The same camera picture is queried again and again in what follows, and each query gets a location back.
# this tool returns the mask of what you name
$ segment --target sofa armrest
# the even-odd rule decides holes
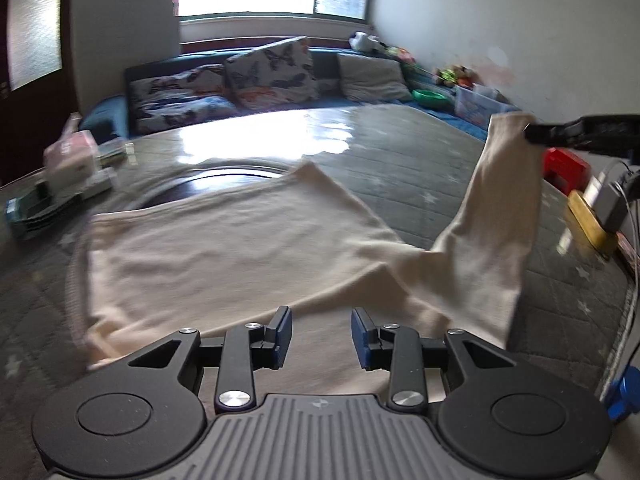
[[[116,95],[100,101],[82,119],[79,127],[81,130],[91,131],[98,144],[116,137],[129,139],[129,110],[126,97]]]

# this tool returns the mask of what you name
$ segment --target table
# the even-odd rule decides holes
[[[43,469],[31,443],[30,417],[45,397],[84,373],[82,352],[65,324],[64,283],[89,209],[135,204],[168,175],[220,165],[285,168],[308,157],[402,240],[427,249],[457,212],[483,147],[420,110],[399,105],[257,114],[132,143],[134,156],[117,168],[119,201],[97,198],[27,242],[14,240],[0,222],[3,478],[39,478]],[[39,177],[1,188],[2,203]],[[623,339],[631,281],[616,260],[606,262],[594,253],[571,218],[564,217],[565,209],[566,198],[545,184],[538,238],[508,349],[599,394]]]

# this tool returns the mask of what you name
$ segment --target clear plastic box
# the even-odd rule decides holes
[[[455,109],[458,117],[485,130],[489,128],[489,120],[493,114],[520,110],[513,105],[500,103],[460,86],[456,88]]]

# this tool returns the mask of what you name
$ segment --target green bowl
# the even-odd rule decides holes
[[[414,96],[420,106],[431,108],[432,110],[442,110],[449,105],[449,98],[430,90],[414,90],[411,95]]]

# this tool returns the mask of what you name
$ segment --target beige fabric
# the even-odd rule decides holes
[[[340,87],[351,101],[410,101],[400,63],[393,59],[338,54]]]
[[[121,357],[180,327],[223,335],[294,313],[282,370],[259,393],[380,391],[351,343],[350,309],[423,336],[465,328],[505,343],[538,224],[542,150],[532,117],[494,116],[462,207],[433,250],[398,236],[308,163],[281,179],[150,209],[94,217],[87,334],[93,362]]]

